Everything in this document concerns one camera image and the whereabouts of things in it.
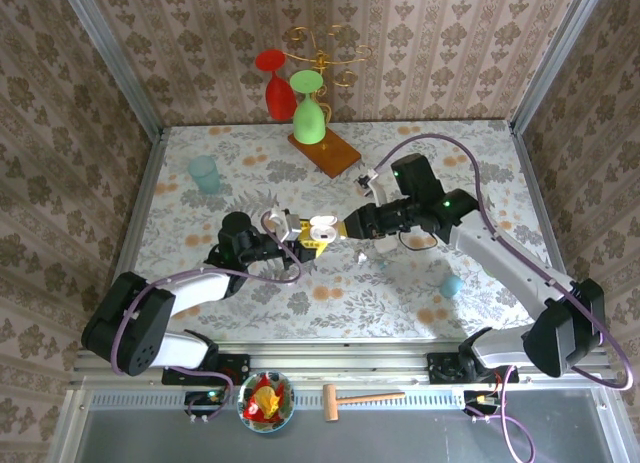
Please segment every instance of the small blue cup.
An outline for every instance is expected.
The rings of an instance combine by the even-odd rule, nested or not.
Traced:
[[[211,156],[198,156],[189,162],[189,174],[203,193],[213,195],[220,190],[220,175]]]
[[[459,276],[451,275],[440,286],[440,294],[445,298],[452,298],[464,286]]]

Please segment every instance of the aluminum frame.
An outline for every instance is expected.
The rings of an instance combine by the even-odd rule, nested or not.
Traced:
[[[457,341],[389,339],[380,341],[283,341],[221,342],[222,352],[249,353],[252,371],[282,369],[298,391],[321,394],[325,383],[339,385],[346,392],[401,390],[409,396],[429,390],[426,371],[426,353],[454,351]],[[604,349],[587,356],[581,367],[604,378],[615,377]],[[551,378],[533,366],[519,369],[520,383],[510,385],[510,391],[589,389],[602,425],[607,445],[614,461],[632,462],[640,458],[638,447],[626,418],[620,395],[605,389],[575,373],[562,378]],[[210,390],[207,386],[167,387],[161,384],[162,371],[150,369],[138,377],[120,377],[111,371],[109,363],[93,353],[83,350],[76,361],[67,400],[61,411],[61,422],[56,432],[56,448],[50,463],[75,461],[79,450],[86,415],[91,409],[93,396],[115,395],[119,392],[140,392],[141,397],[153,397],[168,391]],[[487,384],[437,385],[442,390],[490,390]]]
[[[340,397],[363,396],[368,390],[340,390]],[[141,392],[136,390],[93,390],[92,411],[113,410],[185,410],[186,392],[164,390]],[[322,390],[296,390],[294,397],[296,411],[322,410]],[[344,404],[345,410],[462,410],[465,406],[462,388],[442,389],[438,387],[405,391],[404,398],[386,401],[371,401]],[[198,405],[198,409],[213,410],[217,406]],[[235,410],[227,405],[224,411]]]
[[[162,122],[147,98],[133,68],[95,0],[69,0],[91,41],[122,90],[149,139],[155,142],[162,131]]]
[[[572,0],[511,122],[523,134],[600,0]]]
[[[538,185],[536,174],[533,171],[533,165],[531,164],[529,153],[527,152],[527,148],[524,144],[522,134],[513,127],[511,127],[511,139],[513,140],[513,145],[516,148],[516,153],[520,160],[520,167],[524,174],[524,180],[527,183],[527,188],[529,188],[529,195],[531,195],[533,209],[536,212],[538,222],[540,223],[542,238],[544,239],[544,244],[546,245],[547,252],[549,253],[549,262],[556,270],[566,273],[567,270],[564,266],[564,261],[562,261],[560,247],[558,246],[558,241],[553,233],[551,219],[549,218],[549,213],[547,213],[547,208],[544,204],[544,200],[542,199],[542,193],[540,191],[540,186]]]
[[[138,251],[140,251],[140,245],[142,244],[142,235],[147,224],[147,216],[151,208],[158,176],[164,163],[164,154],[167,150],[170,134],[170,129],[163,130],[162,134],[157,137],[157,143],[151,147],[149,160],[142,176],[138,196],[131,213],[131,220],[129,220],[129,226],[127,227],[127,234],[124,237],[118,263],[114,271],[114,280],[121,273],[133,270],[136,265]]]

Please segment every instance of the floral tablecloth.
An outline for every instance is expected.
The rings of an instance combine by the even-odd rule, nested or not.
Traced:
[[[301,217],[333,214],[344,218],[370,200],[357,194],[354,179],[375,166],[397,143],[421,132],[459,139],[480,162],[485,201],[499,224],[534,254],[547,250],[520,163],[503,121],[387,122],[330,125],[360,153],[362,161],[329,179],[287,141],[291,125],[172,128],[158,177],[135,270],[148,279],[195,268],[217,241],[222,218],[260,215],[279,206]],[[396,154],[421,152],[445,191],[474,194],[473,173],[453,145],[429,140]],[[212,155],[222,186],[218,194],[198,191],[187,173],[189,161]],[[390,171],[380,177],[390,199],[400,197]],[[420,231],[404,235],[414,248],[434,241]],[[366,255],[358,259],[358,254]],[[438,246],[412,252],[398,245],[378,254],[372,242],[344,240],[305,264],[295,285],[248,281],[233,297],[177,314],[172,330],[192,329],[217,339],[464,338],[484,326],[512,327],[529,318],[502,284],[464,254]],[[282,277],[280,262],[256,263],[251,272]],[[453,298],[440,295],[443,280],[464,280]]]

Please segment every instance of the hammer head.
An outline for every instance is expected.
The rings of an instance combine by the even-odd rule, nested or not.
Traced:
[[[326,421],[338,421],[336,385],[324,385],[322,387],[322,404],[324,405],[324,419]]]

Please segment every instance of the wooden base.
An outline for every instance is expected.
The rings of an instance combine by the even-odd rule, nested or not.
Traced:
[[[324,138],[315,145],[303,145],[293,135],[289,135],[289,141],[332,179],[362,157],[353,146],[329,128]]]

